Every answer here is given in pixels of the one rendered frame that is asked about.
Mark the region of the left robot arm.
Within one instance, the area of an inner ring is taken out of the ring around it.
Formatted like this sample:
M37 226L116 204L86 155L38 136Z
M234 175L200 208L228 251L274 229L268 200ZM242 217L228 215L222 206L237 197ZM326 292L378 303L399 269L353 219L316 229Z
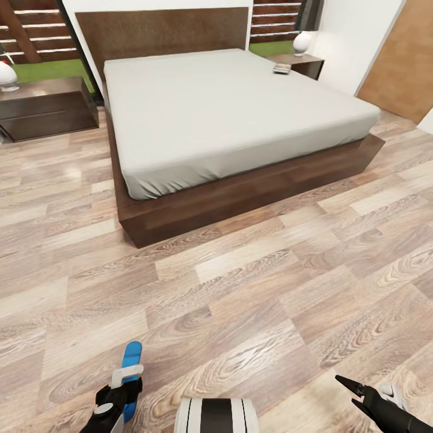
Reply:
M137 401L142 393L142 377L123 383L123 379L139 375L144 366L122 367L112 373L111 386L97 393L98 408L93 412L88 424L79 433L122 433L124 427L123 409L125 405Z

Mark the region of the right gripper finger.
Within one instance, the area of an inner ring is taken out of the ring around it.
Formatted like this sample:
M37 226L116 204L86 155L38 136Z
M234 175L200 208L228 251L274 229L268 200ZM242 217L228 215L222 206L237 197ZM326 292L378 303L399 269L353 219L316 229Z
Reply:
M364 412L365 414L367 414L367 415L371 418L371 416L369 415L369 413L366 411L365 407L363 406L363 403L362 403L362 402L360 402L360 401L358 401L358 400L355 400L354 398L352 399L351 402L352 402L356 407L359 407L359 409L361 409L362 412Z
M353 381L352 379L336 375L335 379L338 380L338 382L341 382L343 385L345 385L348 389L350 389L354 394L356 394L359 398L366 395L367 386L362 385L359 382Z

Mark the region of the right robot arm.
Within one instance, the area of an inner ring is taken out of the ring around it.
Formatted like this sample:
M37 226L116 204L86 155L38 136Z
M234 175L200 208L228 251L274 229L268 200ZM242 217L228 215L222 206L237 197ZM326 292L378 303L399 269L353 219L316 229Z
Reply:
M383 433L433 433L433 427L408 413L407 405L394 384L381 384L382 395L370 385L336 375L335 379L350 389L363 402L352 403L367 414Z

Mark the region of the hardback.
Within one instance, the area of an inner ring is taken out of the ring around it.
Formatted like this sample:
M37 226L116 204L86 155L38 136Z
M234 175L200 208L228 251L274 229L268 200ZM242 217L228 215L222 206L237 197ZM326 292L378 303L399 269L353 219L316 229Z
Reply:
M291 64L277 63L276 66L273 68L273 71L280 73L289 73L291 67Z

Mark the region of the sandal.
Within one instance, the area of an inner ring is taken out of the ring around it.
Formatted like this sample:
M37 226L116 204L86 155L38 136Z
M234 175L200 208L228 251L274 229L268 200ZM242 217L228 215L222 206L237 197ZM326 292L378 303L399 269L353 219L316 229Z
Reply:
M140 356L142 351L142 345L140 342L130 342L126 347L124 353L122 367L135 366L139 364ZM123 379L123 383L138 380L138 375ZM125 405L123 409L124 422L127 423L135 414L137 401L131 404Z

